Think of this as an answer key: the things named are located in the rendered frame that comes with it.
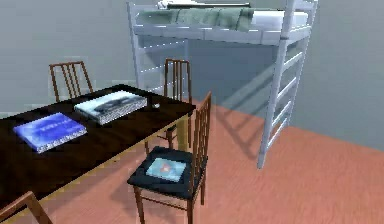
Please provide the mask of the green blanket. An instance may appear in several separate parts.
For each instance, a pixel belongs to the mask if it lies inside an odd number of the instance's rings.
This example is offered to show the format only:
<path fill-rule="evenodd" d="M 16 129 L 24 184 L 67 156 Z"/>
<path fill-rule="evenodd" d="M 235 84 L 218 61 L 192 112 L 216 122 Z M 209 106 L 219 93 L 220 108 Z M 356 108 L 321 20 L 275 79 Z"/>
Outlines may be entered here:
<path fill-rule="evenodd" d="M 191 26 L 221 27 L 247 32 L 255 8 L 169 9 L 139 12 L 138 24 L 182 24 Z"/>

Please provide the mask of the brown chair with black seat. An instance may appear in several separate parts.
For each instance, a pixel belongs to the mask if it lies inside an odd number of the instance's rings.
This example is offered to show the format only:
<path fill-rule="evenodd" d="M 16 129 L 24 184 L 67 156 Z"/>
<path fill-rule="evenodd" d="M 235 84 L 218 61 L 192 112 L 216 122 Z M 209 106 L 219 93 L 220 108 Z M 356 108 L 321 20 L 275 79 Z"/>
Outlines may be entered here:
<path fill-rule="evenodd" d="M 198 194 L 201 194 L 201 204 L 204 204 L 205 200 L 211 105 L 212 92 L 209 91 L 195 112 L 191 152 L 155 146 L 127 180 L 127 183 L 133 187 L 140 224 L 146 224 L 143 208 L 144 200 L 184 210 L 187 212 L 188 224 L 193 224 L 193 210 Z M 185 163 L 186 168 L 180 180 L 172 182 L 148 176 L 146 171 L 156 158 Z M 142 195 L 143 190 L 183 200 L 187 205 L 182 207 L 145 197 Z"/>

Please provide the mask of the white and grey book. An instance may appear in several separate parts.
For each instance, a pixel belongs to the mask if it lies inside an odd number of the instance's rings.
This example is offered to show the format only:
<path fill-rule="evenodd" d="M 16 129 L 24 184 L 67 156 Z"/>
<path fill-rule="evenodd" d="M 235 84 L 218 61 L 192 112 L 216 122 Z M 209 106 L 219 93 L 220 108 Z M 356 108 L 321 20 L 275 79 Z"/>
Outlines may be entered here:
<path fill-rule="evenodd" d="M 74 110 L 104 125 L 146 106 L 145 97 L 126 91 L 117 91 L 76 104 Z"/>

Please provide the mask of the brown wooden chair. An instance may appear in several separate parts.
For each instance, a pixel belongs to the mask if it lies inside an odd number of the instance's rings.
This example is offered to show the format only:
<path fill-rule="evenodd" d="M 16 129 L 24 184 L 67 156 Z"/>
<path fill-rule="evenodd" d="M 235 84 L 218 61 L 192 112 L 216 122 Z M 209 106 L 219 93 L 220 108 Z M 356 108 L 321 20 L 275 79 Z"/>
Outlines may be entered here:
<path fill-rule="evenodd" d="M 0 210 L 0 222 L 11 217 L 17 210 L 26 206 L 39 224 L 53 224 L 32 191 L 28 191 Z"/>
<path fill-rule="evenodd" d="M 188 60 L 172 58 L 165 60 L 163 96 L 169 102 L 188 105 L 189 110 L 180 122 L 166 128 L 160 138 L 166 140 L 170 148 L 174 147 L 174 139 L 177 139 L 178 147 L 181 150 L 188 150 L 191 147 L 191 116 L 194 111 L 191 65 Z"/>
<path fill-rule="evenodd" d="M 59 89 L 58 89 L 57 80 L 55 76 L 55 69 L 59 68 L 61 70 L 64 81 L 65 81 L 65 85 L 68 90 L 69 97 L 74 98 L 81 95 L 81 88 L 80 88 L 79 78 L 76 70 L 77 66 L 79 66 L 82 69 L 89 92 L 90 93 L 93 92 L 93 86 L 91 84 L 85 63 L 83 61 L 69 61 L 69 62 L 50 64 L 49 70 L 50 70 L 50 75 L 52 80 L 53 91 L 55 94 L 55 100 L 57 102 L 60 101 L 60 95 L 59 95 Z"/>

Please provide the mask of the dark wooden dining table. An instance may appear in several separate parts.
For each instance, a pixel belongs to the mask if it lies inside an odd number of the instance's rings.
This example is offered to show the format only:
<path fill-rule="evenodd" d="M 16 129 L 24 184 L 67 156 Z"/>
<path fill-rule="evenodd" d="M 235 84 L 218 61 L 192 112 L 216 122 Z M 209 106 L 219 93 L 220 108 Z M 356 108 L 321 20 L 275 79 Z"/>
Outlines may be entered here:
<path fill-rule="evenodd" d="M 148 107 L 108 124 L 99 125 L 74 110 L 74 106 L 105 94 L 124 90 L 143 96 Z M 153 109 L 153 104 L 160 104 Z M 188 105 L 125 84 L 64 100 L 0 119 L 0 208 L 28 191 L 42 199 L 108 161 L 124 150 L 154 135 L 182 118 Z M 13 128 L 61 112 L 85 126 L 87 133 L 52 150 L 38 154 L 21 140 Z"/>

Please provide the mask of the light blue book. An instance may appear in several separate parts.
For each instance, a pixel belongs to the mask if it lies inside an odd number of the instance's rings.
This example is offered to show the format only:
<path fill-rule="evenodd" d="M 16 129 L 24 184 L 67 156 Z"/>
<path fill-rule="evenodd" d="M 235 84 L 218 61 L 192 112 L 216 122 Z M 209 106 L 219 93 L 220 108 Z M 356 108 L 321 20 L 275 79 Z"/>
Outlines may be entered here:
<path fill-rule="evenodd" d="M 185 168 L 186 164 L 183 162 L 156 158 L 147 169 L 146 174 L 151 177 L 178 182 Z"/>

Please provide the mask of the white loft bed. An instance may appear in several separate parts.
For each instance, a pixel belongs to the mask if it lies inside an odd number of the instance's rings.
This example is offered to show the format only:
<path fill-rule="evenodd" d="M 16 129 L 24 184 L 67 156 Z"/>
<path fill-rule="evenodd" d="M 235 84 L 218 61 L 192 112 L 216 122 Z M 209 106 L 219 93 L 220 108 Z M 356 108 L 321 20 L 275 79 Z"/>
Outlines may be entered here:
<path fill-rule="evenodd" d="M 128 23 L 133 50 L 136 83 L 140 88 L 145 86 L 144 75 L 149 69 L 140 67 L 139 56 L 150 52 L 162 51 L 182 46 L 184 59 L 189 59 L 189 42 L 192 40 L 238 43 L 256 46 L 275 46 L 277 48 L 272 84 L 269 94 L 263 135 L 258 153 L 257 167 L 264 167 L 269 148 L 273 145 L 283 128 L 288 126 L 294 98 L 291 98 L 277 111 L 280 100 L 289 92 L 296 91 L 301 72 L 286 86 L 281 85 L 283 73 L 296 65 L 303 67 L 306 51 L 301 50 L 292 57 L 287 56 L 288 47 L 299 41 L 308 43 L 318 0 L 286 0 L 282 10 L 255 8 L 250 29 L 247 32 L 224 29 L 221 27 L 191 26 L 182 24 L 138 24 L 136 16 L 142 11 L 169 9 L 205 9 L 205 8 L 253 8 L 250 4 L 208 4 L 208 3 L 160 3 L 156 6 L 127 4 Z"/>

